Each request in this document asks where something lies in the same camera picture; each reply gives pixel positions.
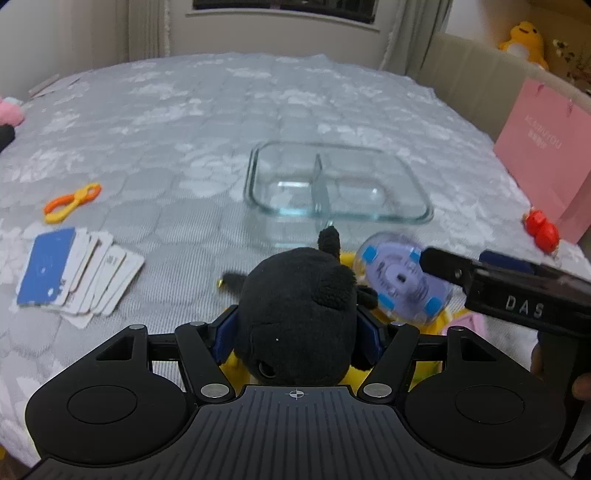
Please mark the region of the person's right hand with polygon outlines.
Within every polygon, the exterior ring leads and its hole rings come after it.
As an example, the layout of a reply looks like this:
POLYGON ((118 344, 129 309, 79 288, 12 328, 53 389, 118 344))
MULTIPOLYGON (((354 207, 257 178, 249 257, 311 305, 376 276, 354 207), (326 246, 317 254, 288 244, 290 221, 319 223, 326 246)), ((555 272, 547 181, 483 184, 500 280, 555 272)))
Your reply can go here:
MULTIPOLYGON (((543 378, 542 349, 539 344, 532 350, 530 370, 540 379, 543 378)), ((585 402, 591 400, 591 373, 583 374, 575 380, 572 386, 572 394, 578 400, 585 402)))

